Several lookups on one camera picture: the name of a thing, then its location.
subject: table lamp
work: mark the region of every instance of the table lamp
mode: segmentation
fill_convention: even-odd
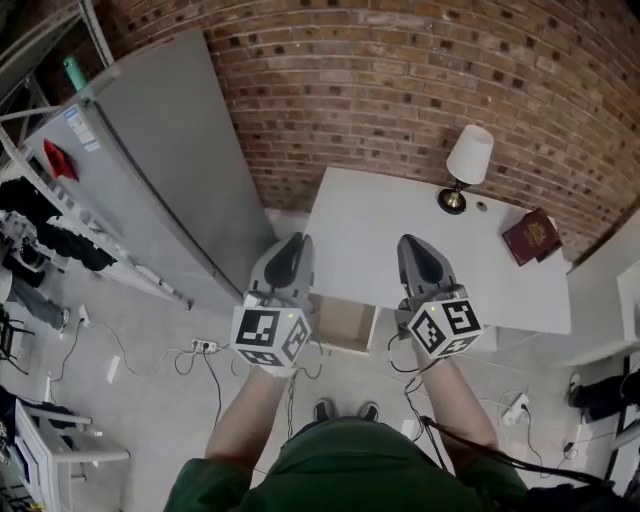
[[[467,209],[462,190],[483,182],[492,150],[493,135],[487,130],[473,124],[464,127],[447,158],[447,169],[456,179],[456,185],[438,194],[438,204],[445,212],[460,215]]]

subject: brick wall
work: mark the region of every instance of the brick wall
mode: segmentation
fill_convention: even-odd
[[[544,207],[569,259],[637,207],[640,24],[622,0],[103,0],[99,17],[116,56],[204,29],[267,206],[309,210],[328,165],[451,183],[477,123],[496,146],[472,190]]]

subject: white lampshade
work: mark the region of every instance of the white lampshade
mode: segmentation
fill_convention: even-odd
[[[458,142],[447,158],[447,169],[454,178],[477,185],[487,174],[487,166],[493,150],[493,135],[480,126],[464,127]]]

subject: open drawer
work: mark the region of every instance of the open drawer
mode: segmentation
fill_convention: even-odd
[[[369,355],[382,308],[311,294],[313,337],[331,349]]]

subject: lamp base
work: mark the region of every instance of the lamp base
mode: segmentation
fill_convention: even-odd
[[[438,204],[450,215],[460,215],[467,209],[467,200],[460,190],[445,188],[438,194]]]

